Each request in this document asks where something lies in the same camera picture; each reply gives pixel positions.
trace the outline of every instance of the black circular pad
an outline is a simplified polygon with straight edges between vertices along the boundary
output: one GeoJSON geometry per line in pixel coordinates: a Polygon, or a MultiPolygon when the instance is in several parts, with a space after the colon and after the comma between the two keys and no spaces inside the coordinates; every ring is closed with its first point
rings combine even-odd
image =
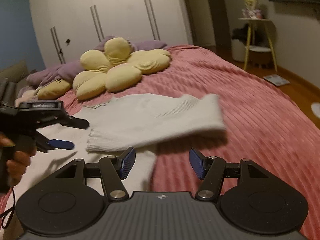
{"type": "Polygon", "coordinates": [[[85,229],[101,214],[104,201],[83,184],[59,183],[31,188],[17,203],[24,228],[41,235],[65,235],[85,229]]]}
{"type": "Polygon", "coordinates": [[[50,192],[39,200],[39,207],[48,213],[63,213],[75,204],[76,197],[67,192],[50,192]]]}
{"type": "Polygon", "coordinates": [[[285,200],[279,194],[263,191],[251,194],[249,205],[258,212],[273,213],[284,207],[285,200]]]}
{"type": "Polygon", "coordinates": [[[228,190],[220,207],[234,225],[262,235],[300,230],[308,214],[308,203],[301,193],[282,181],[264,178],[228,190]]]}

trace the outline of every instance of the white round object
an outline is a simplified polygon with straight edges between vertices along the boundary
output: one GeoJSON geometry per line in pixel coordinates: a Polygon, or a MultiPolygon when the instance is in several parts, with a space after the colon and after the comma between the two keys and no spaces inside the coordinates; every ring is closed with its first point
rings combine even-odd
{"type": "Polygon", "coordinates": [[[316,117],[320,118],[320,103],[313,103],[311,109],[316,117]]]}
{"type": "Polygon", "coordinates": [[[249,47],[250,51],[255,51],[255,52],[271,52],[271,49],[268,47],[259,47],[259,46],[250,46],[249,47]]]}
{"type": "Polygon", "coordinates": [[[239,40],[231,41],[232,58],[235,61],[244,62],[245,46],[239,40]]]}

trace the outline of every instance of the black cable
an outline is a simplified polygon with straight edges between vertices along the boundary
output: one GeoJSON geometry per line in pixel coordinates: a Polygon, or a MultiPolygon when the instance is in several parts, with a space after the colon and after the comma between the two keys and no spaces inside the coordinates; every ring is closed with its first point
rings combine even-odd
{"type": "Polygon", "coordinates": [[[12,195],[13,195],[13,206],[0,215],[0,219],[2,218],[1,227],[3,229],[6,229],[10,225],[10,222],[11,222],[13,214],[14,214],[14,210],[16,208],[16,196],[14,194],[13,187],[11,187],[11,190],[12,190],[12,195]],[[10,213],[10,216],[9,216],[9,218],[7,220],[6,225],[4,225],[4,220],[5,220],[5,218],[7,217],[7,215],[9,213],[10,213]]]}

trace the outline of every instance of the metal screw cap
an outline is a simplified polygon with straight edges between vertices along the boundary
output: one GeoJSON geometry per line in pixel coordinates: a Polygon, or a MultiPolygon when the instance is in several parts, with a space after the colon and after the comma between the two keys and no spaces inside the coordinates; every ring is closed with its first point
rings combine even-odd
{"type": "Polygon", "coordinates": [[[125,196],[125,192],[123,190],[114,190],[110,193],[112,198],[122,198],[125,196]]]}
{"type": "Polygon", "coordinates": [[[213,192],[210,190],[201,190],[198,192],[198,196],[201,198],[211,198],[213,197],[213,192]]]}

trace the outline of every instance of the gray sofa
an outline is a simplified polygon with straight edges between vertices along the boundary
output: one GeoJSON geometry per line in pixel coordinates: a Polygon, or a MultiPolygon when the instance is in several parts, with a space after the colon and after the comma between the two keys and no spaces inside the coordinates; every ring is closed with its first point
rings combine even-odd
{"type": "Polygon", "coordinates": [[[15,90],[15,99],[17,99],[20,89],[28,86],[28,75],[34,72],[36,72],[36,70],[32,70],[31,72],[29,72],[25,60],[21,60],[17,64],[0,70],[0,78],[7,78],[10,82],[14,82],[17,84],[15,90]]]}

